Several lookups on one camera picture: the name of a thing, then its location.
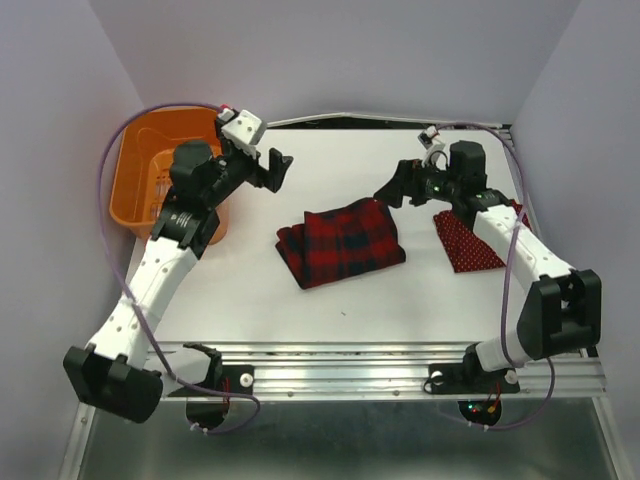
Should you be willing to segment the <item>red black plaid skirt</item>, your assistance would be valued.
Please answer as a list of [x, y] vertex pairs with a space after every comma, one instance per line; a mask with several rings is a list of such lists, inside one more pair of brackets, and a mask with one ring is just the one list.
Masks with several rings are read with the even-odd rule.
[[276, 232], [275, 248], [303, 289], [319, 287], [406, 261], [386, 204], [362, 198]]

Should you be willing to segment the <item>red polka dot skirt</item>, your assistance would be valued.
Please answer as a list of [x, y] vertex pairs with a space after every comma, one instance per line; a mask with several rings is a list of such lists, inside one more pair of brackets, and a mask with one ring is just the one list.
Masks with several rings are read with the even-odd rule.
[[433, 216], [442, 247], [456, 274], [496, 270], [505, 263], [490, 246], [472, 233], [451, 210]]

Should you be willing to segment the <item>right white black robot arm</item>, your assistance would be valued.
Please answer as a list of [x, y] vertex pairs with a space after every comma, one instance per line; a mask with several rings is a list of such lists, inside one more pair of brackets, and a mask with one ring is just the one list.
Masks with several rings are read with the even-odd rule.
[[578, 270], [553, 254], [518, 217], [511, 201], [487, 185], [481, 144], [457, 141], [439, 168], [430, 157], [401, 160], [374, 195], [391, 208], [430, 200], [451, 205], [453, 216], [504, 262], [527, 296], [514, 328], [468, 347], [453, 378], [482, 390], [496, 372], [570, 351], [591, 348], [601, 338], [602, 282], [592, 270]]

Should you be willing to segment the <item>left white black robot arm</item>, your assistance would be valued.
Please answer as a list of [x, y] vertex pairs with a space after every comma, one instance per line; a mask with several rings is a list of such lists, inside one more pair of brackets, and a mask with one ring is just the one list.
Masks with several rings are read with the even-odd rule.
[[64, 356], [63, 368], [81, 402], [133, 423], [147, 421], [162, 398], [182, 388], [219, 398], [224, 413], [235, 399], [259, 402], [248, 388], [225, 382], [218, 350], [187, 342], [167, 356], [154, 336], [220, 225], [217, 207], [243, 183], [277, 192], [293, 163], [272, 148], [263, 168], [259, 153], [227, 140], [221, 145], [221, 155], [200, 140], [175, 148], [172, 185], [137, 270], [87, 345]]

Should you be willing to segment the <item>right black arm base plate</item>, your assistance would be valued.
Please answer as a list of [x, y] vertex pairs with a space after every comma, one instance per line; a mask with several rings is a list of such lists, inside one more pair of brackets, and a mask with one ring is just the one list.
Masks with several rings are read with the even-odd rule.
[[496, 393], [516, 394], [520, 392], [517, 379], [508, 381], [507, 374], [514, 370], [486, 372], [477, 366], [465, 366], [462, 362], [434, 363], [428, 367], [424, 387], [430, 386], [433, 395], [481, 395]]

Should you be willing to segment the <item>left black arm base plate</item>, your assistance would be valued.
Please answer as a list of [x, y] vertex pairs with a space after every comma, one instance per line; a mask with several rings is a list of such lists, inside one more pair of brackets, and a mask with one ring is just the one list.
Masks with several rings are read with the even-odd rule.
[[207, 366], [204, 372], [196, 372], [193, 378], [184, 375], [185, 380], [197, 387], [196, 390], [176, 383], [165, 383], [165, 396], [171, 397], [204, 397], [203, 389], [229, 393], [233, 395], [252, 395], [255, 383], [255, 367], [251, 364], [225, 364]]

